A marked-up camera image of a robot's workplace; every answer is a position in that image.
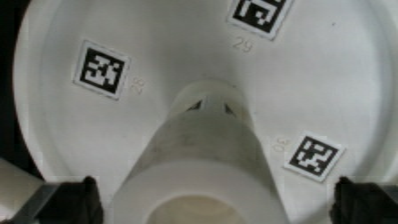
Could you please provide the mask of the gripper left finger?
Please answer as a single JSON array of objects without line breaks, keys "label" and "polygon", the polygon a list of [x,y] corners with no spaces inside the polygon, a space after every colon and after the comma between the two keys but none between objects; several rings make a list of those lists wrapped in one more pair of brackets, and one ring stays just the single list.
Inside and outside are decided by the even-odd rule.
[{"label": "gripper left finger", "polygon": [[105,224],[96,179],[45,183],[18,210],[11,224]]}]

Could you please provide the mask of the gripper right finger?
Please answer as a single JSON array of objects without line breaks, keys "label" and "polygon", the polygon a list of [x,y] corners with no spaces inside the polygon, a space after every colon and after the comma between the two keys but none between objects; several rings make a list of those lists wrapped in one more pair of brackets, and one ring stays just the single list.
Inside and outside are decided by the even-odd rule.
[{"label": "gripper right finger", "polygon": [[342,177],[329,217],[333,224],[398,224],[398,185]]}]

